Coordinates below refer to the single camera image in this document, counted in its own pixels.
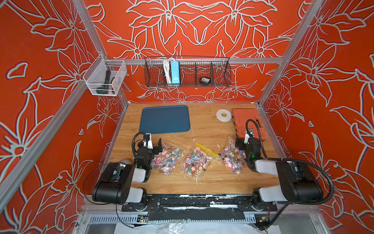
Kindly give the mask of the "dark teal tray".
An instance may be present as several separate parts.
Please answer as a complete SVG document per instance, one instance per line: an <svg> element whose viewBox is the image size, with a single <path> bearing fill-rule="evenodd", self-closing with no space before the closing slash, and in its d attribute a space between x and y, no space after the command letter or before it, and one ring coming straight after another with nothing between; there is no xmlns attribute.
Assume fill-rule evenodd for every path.
<svg viewBox="0 0 374 234"><path fill-rule="evenodd" d="M151 134L188 132L191 129L186 105L146 107L142 110L139 131Z"/></svg>

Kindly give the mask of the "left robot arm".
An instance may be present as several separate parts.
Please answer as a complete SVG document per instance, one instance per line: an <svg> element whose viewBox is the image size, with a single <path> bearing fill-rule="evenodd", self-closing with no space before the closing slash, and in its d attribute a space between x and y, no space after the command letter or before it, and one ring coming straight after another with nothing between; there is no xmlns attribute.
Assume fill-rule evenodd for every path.
<svg viewBox="0 0 374 234"><path fill-rule="evenodd" d="M96 183L92 200L98 203L124 205L138 203L147 205L147 191L135 188L132 183L145 183L152 171L152 161L162 152L162 140L152 149L140 146L135 152L135 164L109 163Z"/></svg>

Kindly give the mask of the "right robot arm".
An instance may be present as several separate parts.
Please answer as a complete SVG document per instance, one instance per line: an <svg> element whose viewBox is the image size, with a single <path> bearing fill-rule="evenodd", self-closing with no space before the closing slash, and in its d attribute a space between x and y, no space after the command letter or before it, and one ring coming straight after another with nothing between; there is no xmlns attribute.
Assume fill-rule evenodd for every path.
<svg viewBox="0 0 374 234"><path fill-rule="evenodd" d="M279 179L279 185L259 187L253 191L253 202L280 202L283 204L302 204L320 202L323 190L304 162L285 160L266 160L261 157L262 146L259 139L236 138L235 145L245 153L248 168L256 173L269 174Z"/></svg>

